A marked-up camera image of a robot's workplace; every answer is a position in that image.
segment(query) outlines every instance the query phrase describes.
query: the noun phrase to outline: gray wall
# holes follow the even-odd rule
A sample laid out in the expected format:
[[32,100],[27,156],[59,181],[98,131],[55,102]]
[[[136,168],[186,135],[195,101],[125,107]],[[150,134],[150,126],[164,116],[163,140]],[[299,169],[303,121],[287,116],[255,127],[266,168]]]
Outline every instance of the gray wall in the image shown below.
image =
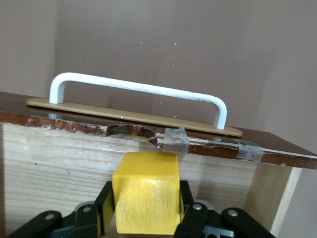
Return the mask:
[[[54,75],[74,71],[207,93],[227,104],[228,125],[317,153],[316,12],[315,0],[0,1],[0,91],[48,97]],[[80,84],[65,98],[205,122],[214,112]],[[316,179],[303,172],[280,237],[315,236]],[[294,235],[299,219],[306,236]]]

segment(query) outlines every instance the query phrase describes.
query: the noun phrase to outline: hole in wood edge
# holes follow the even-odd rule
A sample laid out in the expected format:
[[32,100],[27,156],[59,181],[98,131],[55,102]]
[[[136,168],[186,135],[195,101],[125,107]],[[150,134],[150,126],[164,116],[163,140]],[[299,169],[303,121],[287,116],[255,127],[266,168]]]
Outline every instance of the hole in wood edge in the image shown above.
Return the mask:
[[148,141],[151,144],[157,146],[158,140],[156,138],[156,132],[141,125],[128,125],[128,124],[115,124],[107,127],[106,136],[112,136],[116,138]]

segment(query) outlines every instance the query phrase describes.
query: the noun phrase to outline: clear tape piece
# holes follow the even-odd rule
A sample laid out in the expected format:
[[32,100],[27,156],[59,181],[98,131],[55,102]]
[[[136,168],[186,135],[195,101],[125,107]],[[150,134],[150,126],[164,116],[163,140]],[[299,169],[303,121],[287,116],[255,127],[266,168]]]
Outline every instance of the clear tape piece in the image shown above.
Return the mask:
[[257,143],[246,141],[246,140],[239,140],[233,139],[238,145],[238,159],[246,159],[252,160],[255,162],[261,162],[263,157],[263,148],[258,145]]
[[189,139],[185,131],[185,126],[181,125],[180,128],[172,129],[166,128],[163,140],[163,151],[188,153]]

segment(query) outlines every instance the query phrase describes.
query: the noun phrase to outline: drawer handle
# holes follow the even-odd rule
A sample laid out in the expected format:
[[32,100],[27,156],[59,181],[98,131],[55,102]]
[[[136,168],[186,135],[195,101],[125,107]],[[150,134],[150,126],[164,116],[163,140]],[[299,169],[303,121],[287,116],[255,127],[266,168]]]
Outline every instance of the drawer handle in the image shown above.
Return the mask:
[[57,75],[51,83],[50,89],[50,103],[60,104],[63,103],[64,89],[68,81],[89,83],[101,86],[108,86],[113,88],[122,88],[127,90],[146,92],[152,94],[159,94],[175,98],[183,98],[194,101],[203,101],[212,103],[216,107],[216,113],[213,120],[213,125],[217,129],[224,129],[227,119],[227,107],[223,100],[208,94],[194,93],[172,88],[159,87],[143,83],[135,83],[123,81],[118,79],[104,78],[80,73],[61,73]]

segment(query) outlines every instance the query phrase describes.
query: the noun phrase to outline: beige handle base plate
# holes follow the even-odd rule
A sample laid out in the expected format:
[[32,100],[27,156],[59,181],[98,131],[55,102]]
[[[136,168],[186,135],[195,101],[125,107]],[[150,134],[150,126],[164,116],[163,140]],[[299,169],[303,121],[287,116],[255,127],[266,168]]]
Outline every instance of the beige handle base plate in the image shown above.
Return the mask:
[[116,119],[124,119],[131,121],[138,121],[143,123],[155,124],[155,125],[164,125],[170,127],[180,127],[181,125],[185,125],[186,129],[202,131],[202,132],[210,132],[222,135],[231,135],[231,136],[242,136],[242,131],[237,130],[232,127],[225,126],[223,130],[217,129],[213,124],[190,121],[190,120],[182,120],[176,118],[166,118],[142,113],[133,113],[127,111],[120,111],[115,109],[107,109],[102,107],[88,106],[77,103],[60,103],[60,104],[51,104],[48,99],[42,98],[32,98],[26,101],[26,104],[29,106],[41,107],[41,108],[49,108],[61,111],[67,111],[72,113],[82,113],[87,115],[94,115],[106,118],[116,118]]

